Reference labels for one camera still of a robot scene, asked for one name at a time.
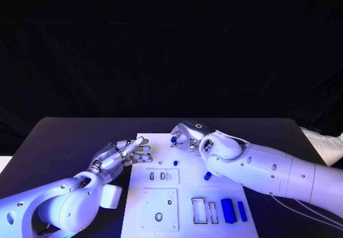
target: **circular hole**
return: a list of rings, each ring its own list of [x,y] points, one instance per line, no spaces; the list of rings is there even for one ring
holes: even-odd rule
[[[156,214],[156,220],[157,220],[159,222],[163,220],[163,215],[162,215],[160,212]]]
[[[10,225],[13,225],[15,220],[16,220],[16,213],[12,211],[7,213],[7,221]]]

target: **robotic arm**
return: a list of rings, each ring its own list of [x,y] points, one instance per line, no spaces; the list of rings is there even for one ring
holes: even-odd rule
[[[173,144],[201,153],[209,172],[257,192],[294,198],[343,217],[343,171],[310,163],[270,147],[215,131],[196,121],[175,127]],[[186,136],[186,141],[176,139]]]
[[[121,187],[108,185],[124,166],[153,161],[149,140],[108,143],[90,167],[67,178],[0,200],[0,237],[72,237],[91,224],[98,207],[117,208]],[[36,219],[48,224],[39,232]]]

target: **cable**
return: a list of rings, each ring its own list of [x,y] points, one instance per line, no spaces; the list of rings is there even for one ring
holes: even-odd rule
[[[297,199],[296,201],[312,211],[314,212],[317,215],[320,215],[322,217],[325,217],[329,221],[332,221],[333,223],[336,223],[338,225],[340,225],[343,227],[343,224],[339,223],[338,221],[335,221],[333,219],[330,219],[329,217],[326,217],[325,215],[322,215],[319,212],[316,212],[303,202],[300,202]]]
[[[332,226],[332,227],[336,227],[338,229],[340,229],[340,230],[343,231],[343,228],[342,228],[342,227],[338,227],[336,225],[333,225],[333,224],[330,224],[330,223],[327,223],[327,222],[319,220],[317,218],[307,216],[304,213],[296,211],[296,210],[291,209],[290,207],[287,207],[287,208],[289,208],[291,211],[294,211],[296,213],[301,214],[303,216],[306,216],[306,217],[312,218],[313,220],[316,220],[316,221],[319,221],[319,222],[327,224],[327,225]]]

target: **black backdrop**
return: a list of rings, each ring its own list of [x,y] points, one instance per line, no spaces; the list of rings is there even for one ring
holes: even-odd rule
[[[49,117],[290,117],[338,135],[343,4],[10,2],[0,152]]]

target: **black table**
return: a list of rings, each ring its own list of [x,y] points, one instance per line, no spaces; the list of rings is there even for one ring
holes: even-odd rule
[[[136,139],[137,133],[170,133],[185,119],[82,119],[44,118],[32,130],[10,163],[0,173],[0,198],[61,179],[74,177],[88,167],[98,149],[110,141]],[[293,156],[325,165],[297,123],[290,119],[196,119],[212,129],[254,144],[270,146]],[[116,210],[100,208],[88,228],[75,237],[120,237],[131,167],[113,185],[123,187]],[[245,188],[260,237],[342,237],[343,232],[284,208],[271,196]],[[287,198],[290,207],[313,215]]]

